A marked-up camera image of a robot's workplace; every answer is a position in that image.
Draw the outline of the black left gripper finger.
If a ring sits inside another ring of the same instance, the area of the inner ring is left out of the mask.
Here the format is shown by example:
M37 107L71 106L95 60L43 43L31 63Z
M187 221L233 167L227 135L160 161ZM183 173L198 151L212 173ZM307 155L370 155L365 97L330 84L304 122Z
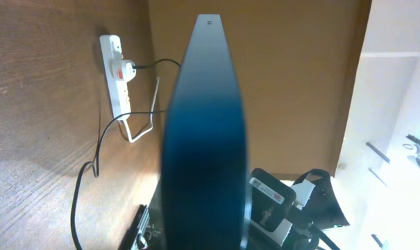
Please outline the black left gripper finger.
M149 209L147 205L138 207L130 227L124 234L118 250L143 250L148 247L145 238L146 228L149 225Z

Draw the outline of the blue Galaxy smartphone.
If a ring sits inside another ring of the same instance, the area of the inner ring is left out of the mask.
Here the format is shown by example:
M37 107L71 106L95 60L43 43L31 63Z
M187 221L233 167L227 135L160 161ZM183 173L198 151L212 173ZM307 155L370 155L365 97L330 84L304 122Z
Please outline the blue Galaxy smartphone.
M246 125L221 17L200 14L165 119L161 205L168 249L247 244Z

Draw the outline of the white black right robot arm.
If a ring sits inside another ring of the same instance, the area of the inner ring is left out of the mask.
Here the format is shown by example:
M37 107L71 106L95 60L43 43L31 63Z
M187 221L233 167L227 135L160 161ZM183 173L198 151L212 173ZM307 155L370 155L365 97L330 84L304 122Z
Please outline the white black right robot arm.
M248 249L338 249L326 230L349 226L335 196L332 176L311 169L291 185L263 169L252 171Z

